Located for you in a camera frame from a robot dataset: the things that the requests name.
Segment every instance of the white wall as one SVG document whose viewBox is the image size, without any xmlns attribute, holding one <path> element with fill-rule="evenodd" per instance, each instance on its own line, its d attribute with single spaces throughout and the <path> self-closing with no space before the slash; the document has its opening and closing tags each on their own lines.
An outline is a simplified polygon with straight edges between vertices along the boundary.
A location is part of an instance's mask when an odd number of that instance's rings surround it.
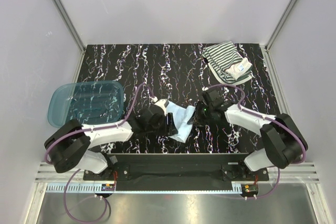
<svg viewBox="0 0 336 224">
<path fill-rule="evenodd" d="M 51 0 L 0 0 L 0 216 L 25 214 L 54 90 L 72 81 L 80 52 Z"/>
<path fill-rule="evenodd" d="M 62 0 L 87 44 L 265 44 L 289 1 Z"/>
<path fill-rule="evenodd" d="M 336 220 L 336 1 L 299 0 L 271 57 Z"/>
</svg>

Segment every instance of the stack of folded cloth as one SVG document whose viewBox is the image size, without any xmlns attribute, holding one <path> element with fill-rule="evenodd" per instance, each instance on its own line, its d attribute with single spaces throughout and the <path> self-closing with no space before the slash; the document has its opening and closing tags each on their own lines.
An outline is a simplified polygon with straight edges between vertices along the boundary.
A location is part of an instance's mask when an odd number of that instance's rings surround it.
<svg viewBox="0 0 336 224">
<path fill-rule="evenodd" d="M 204 48 L 202 56 L 222 84 L 239 85 L 252 78 L 252 64 L 239 54 L 231 41 Z"/>
</svg>

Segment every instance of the reflective floor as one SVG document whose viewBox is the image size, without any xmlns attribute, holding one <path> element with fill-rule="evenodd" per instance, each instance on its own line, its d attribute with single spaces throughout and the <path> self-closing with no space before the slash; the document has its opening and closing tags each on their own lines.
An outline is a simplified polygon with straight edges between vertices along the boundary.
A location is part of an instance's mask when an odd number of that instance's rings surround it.
<svg viewBox="0 0 336 224">
<path fill-rule="evenodd" d="M 270 186 L 263 185 L 260 194 Z M 103 202 L 88 194 L 68 194 L 68 208 L 83 221 L 99 217 Z M 271 196 L 259 200 L 238 200 L 218 195 L 112 195 L 111 215 L 100 223 L 131 224 L 217 224 L 217 223 L 317 223 L 305 185 L 282 184 Z M 46 193 L 37 223 L 76 223 L 65 213 L 62 194 Z"/>
</svg>

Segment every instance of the white tag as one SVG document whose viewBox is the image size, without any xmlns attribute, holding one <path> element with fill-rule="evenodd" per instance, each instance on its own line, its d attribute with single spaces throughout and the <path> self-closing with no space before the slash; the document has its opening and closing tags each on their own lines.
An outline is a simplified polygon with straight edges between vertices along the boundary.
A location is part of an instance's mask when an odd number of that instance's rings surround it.
<svg viewBox="0 0 336 224">
<path fill-rule="evenodd" d="M 242 72 L 244 70 L 243 64 L 239 64 L 237 68 L 240 72 Z"/>
</svg>

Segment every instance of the folded cloth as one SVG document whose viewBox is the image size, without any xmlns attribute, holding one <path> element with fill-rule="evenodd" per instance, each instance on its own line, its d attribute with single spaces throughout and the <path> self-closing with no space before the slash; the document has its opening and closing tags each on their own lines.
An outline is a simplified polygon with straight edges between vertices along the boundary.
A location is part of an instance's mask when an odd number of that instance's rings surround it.
<svg viewBox="0 0 336 224">
<path fill-rule="evenodd" d="M 226 69 L 225 72 L 231 75 L 233 79 L 238 80 L 241 76 L 250 72 L 251 69 L 252 64 L 247 58 L 243 58 L 240 63 L 233 64 L 229 69 Z"/>
<path fill-rule="evenodd" d="M 185 109 L 173 102 L 169 102 L 168 106 L 166 107 L 166 111 L 167 113 L 173 113 L 174 124 L 178 130 L 178 133 L 170 136 L 170 138 L 185 143 L 193 127 L 192 124 L 188 124 L 188 121 L 192 117 L 195 111 L 195 107 L 188 106 Z"/>
<path fill-rule="evenodd" d="M 239 64 L 244 59 L 231 41 L 204 48 L 202 56 L 207 59 L 211 72 L 222 84 L 238 85 L 252 78 L 251 67 L 242 74 L 234 74 L 236 79 L 225 72 L 232 65 Z"/>
</svg>

